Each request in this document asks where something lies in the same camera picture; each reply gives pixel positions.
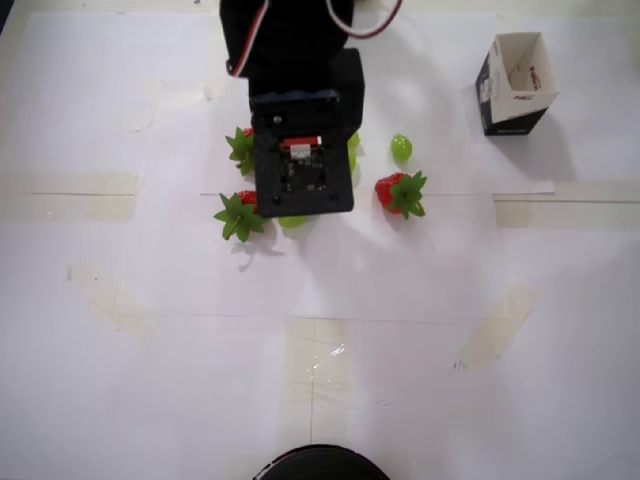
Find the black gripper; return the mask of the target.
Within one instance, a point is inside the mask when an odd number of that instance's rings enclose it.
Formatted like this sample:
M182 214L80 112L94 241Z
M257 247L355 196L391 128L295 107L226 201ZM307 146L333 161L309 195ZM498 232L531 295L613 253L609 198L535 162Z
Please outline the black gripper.
M346 139L360 128L364 110L365 81L360 52L341 50L331 63L334 89L339 93Z

